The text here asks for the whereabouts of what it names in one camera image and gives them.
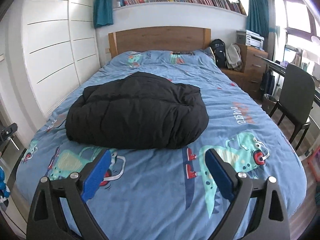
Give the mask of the white printer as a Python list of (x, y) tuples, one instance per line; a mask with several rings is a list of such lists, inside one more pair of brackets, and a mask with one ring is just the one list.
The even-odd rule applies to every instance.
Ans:
[(250, 30), (238, 30), (236, 32), (236, 42), (260, 50), (263, 50), (264, 46), (264, 38)]

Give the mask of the blue dinosaur print bed cover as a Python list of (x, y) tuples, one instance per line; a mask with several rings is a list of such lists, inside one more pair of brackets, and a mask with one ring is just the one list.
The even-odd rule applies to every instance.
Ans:
[[(178, 149), (118, 149), (68, 139), (71, 105), (89, 86), (136, 72), (199, 87), (209, 122), (192, 143)], [(111, 163), (86, 204), (109, 239), (208, 239), (229, 207), (210, 174), (206, 151), (249, 178), (274, 176), (290, 218), (306, 196), (303, 165), (285, 135), (263, 109), (219, 70), (204, 50), (124, 52), (61, 103), (31, 140), (16, 173), (16, 186), (30, 204), (40, 179), (80, 172), (101, 150)]]

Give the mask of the black puffer jacket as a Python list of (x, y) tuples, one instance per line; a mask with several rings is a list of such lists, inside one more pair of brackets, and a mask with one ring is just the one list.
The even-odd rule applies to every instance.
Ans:
[(209, 116), (199, 87), (136, 72), (86, 87), (66, 118), (69, 140), (118, 149), (178, 149), (194, 142)]

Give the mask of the dark grey chair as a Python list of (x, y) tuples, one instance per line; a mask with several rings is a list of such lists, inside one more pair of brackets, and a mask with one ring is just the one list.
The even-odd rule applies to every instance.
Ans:
[(283, 118), (287, 117), (294, 124), (295, 128), (289, 139), (290, 143), (294, 141), (300, 131), (303, 131), (296, 149), (300, 147), (311, 125), (309, 114), (313, 104), (314, 88), (315, 85), (310, 81), (295, 80), (291, 83), (291, 78), (286, 76), (284, 78), (280, 97), (269, 114), (269, 116), (272, 116), (275, 111), (279, 109), (282, 112), (282, 115), (278, 122), (281, 123)]

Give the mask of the wooden nightstand drawers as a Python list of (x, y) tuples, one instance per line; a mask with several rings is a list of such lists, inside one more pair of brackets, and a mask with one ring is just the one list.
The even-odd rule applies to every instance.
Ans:
[(266, 71), (266, 61), (262, 58), (268, 58), (268, 53), (252, 46), (236, 45), (240, 47), (242, 69), (239, 72), (227, 68), (221, 68), (220, 70), (244, 92), (249, 94), (252, 99), (260, 100), (260, 85)]

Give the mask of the beige cloth pile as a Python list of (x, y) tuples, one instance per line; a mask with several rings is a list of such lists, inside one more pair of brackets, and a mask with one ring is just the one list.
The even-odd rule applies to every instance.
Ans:
[(226, 49), (227, 68), (239, 72), (242, 69), (242, 58), (240, 47), (236, 44), (231, 44)]

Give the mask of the wooden headboard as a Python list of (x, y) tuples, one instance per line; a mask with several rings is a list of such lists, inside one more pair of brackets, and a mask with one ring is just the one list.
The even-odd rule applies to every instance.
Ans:
[(209, 28), (164, 26), (145, 27), (109, 33), (111, 57), (127, 51), (192, 51), (210, 45)]

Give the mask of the black backpack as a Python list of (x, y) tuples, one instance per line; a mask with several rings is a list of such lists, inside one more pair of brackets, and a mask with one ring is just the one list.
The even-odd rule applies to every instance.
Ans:
[(226, 45), (221, 39), (215, 39), (210, 43), (210, 48), (215, 56), (216, 65), (226, 68)]

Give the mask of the dark desk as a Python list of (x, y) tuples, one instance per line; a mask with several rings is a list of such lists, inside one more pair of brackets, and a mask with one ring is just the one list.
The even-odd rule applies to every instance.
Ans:
[(314, 76), (310, 75), (308, 72), (305, 72), (304, 70), (302, 70), (301, 68), (293, 64), (288, 64), (287, 68), (284, 68), (280, 64), (277, 64), (262, 56), (258, 56), (258, 55), (255, 55), (255, 56), (266, 61), (268, 68), (279, 75), (278, 78), (275, 79), (275, 85), (274, 85), (272, 95), (275, 94), (275, 92), (277, 91), (277, 87), (279, 87), (279, 80), (281, 76), (283, 78), (285, 78), (286, 76), (291, 78), (291, 83), (293, 83), (295, 80), (306, 81), (306, 82), (310, 81), (315, 85), (313, 101), (317, 106), (319, 106), (319, 79), (315, 78)]

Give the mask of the teal curtain left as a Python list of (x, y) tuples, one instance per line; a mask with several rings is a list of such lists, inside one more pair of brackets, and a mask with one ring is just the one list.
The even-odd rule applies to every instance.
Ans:
[(93, 10), (94, 28), (113, 25), (112, 0), (95, 0)]

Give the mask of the teal curtain right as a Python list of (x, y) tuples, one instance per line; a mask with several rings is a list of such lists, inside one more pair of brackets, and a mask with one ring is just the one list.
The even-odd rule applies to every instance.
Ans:
[(269, 33), (268, 0), (249, 0), (246, 29), (263, 38)]

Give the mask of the teal curtain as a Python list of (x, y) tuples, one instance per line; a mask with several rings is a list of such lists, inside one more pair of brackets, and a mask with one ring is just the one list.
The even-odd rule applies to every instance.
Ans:
[(269, 33), (268, 0), (249, 0), (246, 29), (263, 38)]
[(95, 0), (93, 10), (94, 28), (113, 25), (112, 0)]

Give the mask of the white wardrobe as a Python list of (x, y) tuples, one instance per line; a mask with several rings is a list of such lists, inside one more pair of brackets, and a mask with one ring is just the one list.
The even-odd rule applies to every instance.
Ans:
[(14, 0), (1, 19), (1, 117), (28, 146), (100, 68), (94, 0)]

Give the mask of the black waste bin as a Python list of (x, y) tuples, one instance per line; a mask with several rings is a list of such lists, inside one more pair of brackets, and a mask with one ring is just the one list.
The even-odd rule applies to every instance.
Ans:
[(277, 99), (270, 94), (263, 95), (262, 109), (266, 114), (270, 114), (274, 106), (276, 105)]

